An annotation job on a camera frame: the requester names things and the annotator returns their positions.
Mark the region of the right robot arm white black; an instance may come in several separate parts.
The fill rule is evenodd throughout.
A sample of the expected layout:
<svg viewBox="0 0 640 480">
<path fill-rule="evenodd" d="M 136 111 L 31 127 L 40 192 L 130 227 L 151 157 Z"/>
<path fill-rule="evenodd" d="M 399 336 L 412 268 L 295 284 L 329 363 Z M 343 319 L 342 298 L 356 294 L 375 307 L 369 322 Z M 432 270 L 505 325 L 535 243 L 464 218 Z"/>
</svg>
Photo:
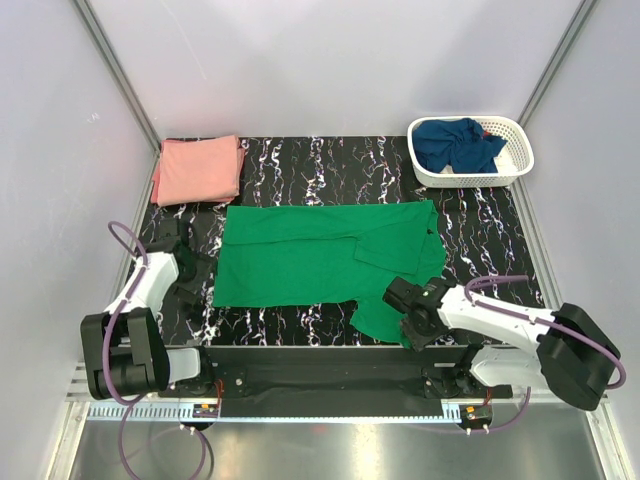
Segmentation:
<svg viewBox="0 0 640 480">
<path fill-rule="evenodd" d="M 383 300 L 401 313 L 401 332 L 416 352 L 451 330 L 494 339 L 492 345 L 468 346 L 456 362 L 437 361 L 426 374 L 436 395 L 472 397 L 497 387 L 523 387 L 548 390 L 572 407 L 595 410 L 607 391 L 626 381 L 619 350 L 577 305 L 532 308 L 481 292 L 523 279 L 485 276 L 460 285 L 432 278 L 420 286 L 397 277 Z"/>
</svg>

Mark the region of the green t shirt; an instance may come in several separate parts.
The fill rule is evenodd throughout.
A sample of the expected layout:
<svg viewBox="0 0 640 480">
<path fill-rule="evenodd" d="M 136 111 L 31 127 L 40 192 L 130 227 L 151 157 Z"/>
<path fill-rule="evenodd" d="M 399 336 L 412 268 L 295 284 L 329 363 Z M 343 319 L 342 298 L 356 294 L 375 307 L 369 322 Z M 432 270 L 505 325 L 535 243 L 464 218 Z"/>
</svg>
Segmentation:
<svg viewBox="0 0 640 480">
<path fill-rule="evenodd" d="M 402 315 L 383 295 L 400 277 L 423 285 L 443 273 L 446 250 L 430 200 L 336 206 L 232 206 L 212 303 L 267 308 L 354 301 L 352 326 L 408 346 Z"/>
</svg>

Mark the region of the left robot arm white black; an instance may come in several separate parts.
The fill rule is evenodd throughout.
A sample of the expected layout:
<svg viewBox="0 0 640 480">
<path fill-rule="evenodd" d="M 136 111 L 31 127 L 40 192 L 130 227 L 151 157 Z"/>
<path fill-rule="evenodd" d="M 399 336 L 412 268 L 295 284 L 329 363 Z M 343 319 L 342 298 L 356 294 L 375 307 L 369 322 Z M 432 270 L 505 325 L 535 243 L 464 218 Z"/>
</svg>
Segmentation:
<svg viewBox="0 0 640 480">
<path fill-rule="evenodd" d="M 216 372 L 205 348 L 167 348 L 158 327 L 166 297 L 191 308 L 201 304 L 198 283 L 209 274 L 212 261 L 190 245 L 190 224 L 170 219 L 149 243 L 118 221 L 109 222 L 108 230 L 132 256 L 134 269 L 115 299 L 81 322 L 91 397 L 129 405 L 132 397 L 170 387 L 208 394 Z"/>
</svg>

